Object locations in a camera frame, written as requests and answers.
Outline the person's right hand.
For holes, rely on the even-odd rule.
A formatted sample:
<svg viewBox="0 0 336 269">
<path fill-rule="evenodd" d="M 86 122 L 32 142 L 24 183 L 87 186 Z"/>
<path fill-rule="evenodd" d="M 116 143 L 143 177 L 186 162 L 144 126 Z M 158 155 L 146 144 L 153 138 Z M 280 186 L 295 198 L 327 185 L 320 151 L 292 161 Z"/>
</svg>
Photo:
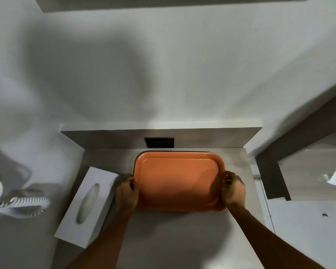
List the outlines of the person's right hand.
<svg viewBox="0 0 336 269">
<path fill-rule="evenodd" d="M 228 179 L 228 192 L 221 193 L 221 198 L 226 208 L 245 208 L 246 185 L 240 176 L 234 172 L 225 171 L 223 179 Z"/>
</svg>

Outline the person's left hand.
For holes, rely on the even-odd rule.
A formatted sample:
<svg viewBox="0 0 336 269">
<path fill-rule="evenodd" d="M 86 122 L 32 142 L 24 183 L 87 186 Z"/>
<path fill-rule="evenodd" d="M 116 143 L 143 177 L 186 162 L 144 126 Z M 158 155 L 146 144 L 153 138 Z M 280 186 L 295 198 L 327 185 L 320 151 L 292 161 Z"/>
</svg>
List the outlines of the person's left hand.
<svg viewBox="0 0 336 269">
<path fill-rule="evenodd" d="M 118 210 L 124 214 L 132 214 L 139 201 L 139 184 L 137 190 L 130 190 L 123 181 L 116 189 L 116 202 Z"/>
</svg>

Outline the orange plastic tray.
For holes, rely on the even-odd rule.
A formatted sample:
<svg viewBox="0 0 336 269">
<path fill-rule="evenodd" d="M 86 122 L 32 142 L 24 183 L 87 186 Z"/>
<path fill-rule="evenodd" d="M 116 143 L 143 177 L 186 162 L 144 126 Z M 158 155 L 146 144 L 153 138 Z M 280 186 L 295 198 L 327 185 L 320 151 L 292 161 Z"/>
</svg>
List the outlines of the orange plastic tray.
<svg viewBox="0 0 336 269">
<path fill-rule="evenodd" d="M 137 208 L 170 212 L 219 212 L 223 159 L 211 152 L 145 151 L 135 160 Z"/>
</svg>

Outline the person's left forearm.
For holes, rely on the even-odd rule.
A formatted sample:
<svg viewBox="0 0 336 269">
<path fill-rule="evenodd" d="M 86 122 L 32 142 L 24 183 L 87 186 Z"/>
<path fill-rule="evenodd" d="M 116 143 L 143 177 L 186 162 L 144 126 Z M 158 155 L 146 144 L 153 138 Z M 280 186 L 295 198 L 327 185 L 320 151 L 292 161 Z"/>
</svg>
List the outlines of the person's left forearm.
<svg viewBox="0 0 336 269">
<path fill-rule="evenodd" d="M 122 241 L 134 209 L 120 208 L 108 226 L 68 269 L 116 269 Z"/>
</svg>

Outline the person's right forearm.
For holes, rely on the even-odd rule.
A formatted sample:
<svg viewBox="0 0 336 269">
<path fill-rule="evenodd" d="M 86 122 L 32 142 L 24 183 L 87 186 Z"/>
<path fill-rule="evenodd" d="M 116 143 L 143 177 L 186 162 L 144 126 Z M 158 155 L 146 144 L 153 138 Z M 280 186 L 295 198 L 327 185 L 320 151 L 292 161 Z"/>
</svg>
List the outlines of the person's right forearm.
<svg viewBox="0 0 336 269">
<path fill-rule="evenodd" d="M 264 269 L 325 269 L 270 231 L 246 208 L 229 204 L 227 209 L 239 224 Z"/>
</svg>

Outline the white tissue box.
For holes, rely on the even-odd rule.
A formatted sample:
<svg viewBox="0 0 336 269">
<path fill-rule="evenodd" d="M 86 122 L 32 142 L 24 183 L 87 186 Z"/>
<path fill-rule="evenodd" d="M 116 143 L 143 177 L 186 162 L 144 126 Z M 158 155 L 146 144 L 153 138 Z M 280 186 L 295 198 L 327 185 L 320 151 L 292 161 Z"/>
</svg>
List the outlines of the white tissue box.
<svg viewBox="0 0 336 269">
<path fill-rule="evenodd" d="M 121 176 L 90 167 L 54 237 L 87 248 L 99 235 Z"/>
</svg>

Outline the grey wooden shelf unit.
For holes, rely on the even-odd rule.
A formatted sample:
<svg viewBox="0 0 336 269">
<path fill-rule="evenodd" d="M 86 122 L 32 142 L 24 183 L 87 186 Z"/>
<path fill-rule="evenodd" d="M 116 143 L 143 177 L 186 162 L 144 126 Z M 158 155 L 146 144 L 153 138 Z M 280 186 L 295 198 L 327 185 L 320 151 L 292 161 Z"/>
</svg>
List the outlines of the grey wooden shelf unit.
<svg viewBox="0 0 336 269">
<path fill-rule="evenodd" d="M 336 200 L 336 96 L 255 160 L 267 199 Z"/>
</svg>

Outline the white cabinet door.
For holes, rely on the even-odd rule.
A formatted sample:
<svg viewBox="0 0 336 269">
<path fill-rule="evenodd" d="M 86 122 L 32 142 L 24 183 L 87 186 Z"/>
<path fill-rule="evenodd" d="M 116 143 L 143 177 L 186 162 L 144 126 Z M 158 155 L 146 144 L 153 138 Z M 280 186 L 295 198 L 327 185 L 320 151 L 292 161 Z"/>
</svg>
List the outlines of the white cabinet door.
<svg viewBox="0 0 336 269">
<path fill-rule="evenodd" d="M 336 269 L 336 200 L 267 199 L 260 178 L 254 182 L 267 228 L 326 269 Z"/>
</svg>

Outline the grey overhead shelf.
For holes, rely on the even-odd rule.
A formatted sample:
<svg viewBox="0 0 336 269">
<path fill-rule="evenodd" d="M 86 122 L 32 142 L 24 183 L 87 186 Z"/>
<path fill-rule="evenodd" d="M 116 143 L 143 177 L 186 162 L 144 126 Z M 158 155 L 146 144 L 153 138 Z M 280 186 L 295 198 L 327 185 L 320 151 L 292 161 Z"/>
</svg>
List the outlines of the grey overhead shelf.
<svg viewBox="0 0 336 269">
<path fill-rule="evenodd" d="M 192 7 L 225 4 L 302 2 L 307 0 L 35 0 L 44 13 L 129 8 Z"/>
</svg>

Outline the black wall power outlet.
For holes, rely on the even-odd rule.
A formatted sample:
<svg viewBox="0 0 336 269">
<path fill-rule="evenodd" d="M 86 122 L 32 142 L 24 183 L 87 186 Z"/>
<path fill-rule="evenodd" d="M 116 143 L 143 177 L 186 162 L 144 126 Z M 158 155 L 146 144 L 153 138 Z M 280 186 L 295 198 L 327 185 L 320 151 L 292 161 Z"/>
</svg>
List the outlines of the black wall power outlet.
<svg viewBox="0 0 336 269">
<path fill-rule="evenodd" d="M 175 139 L 173 137 L 145 137 L 149 149 L 173 149 Z"/>
</svg>

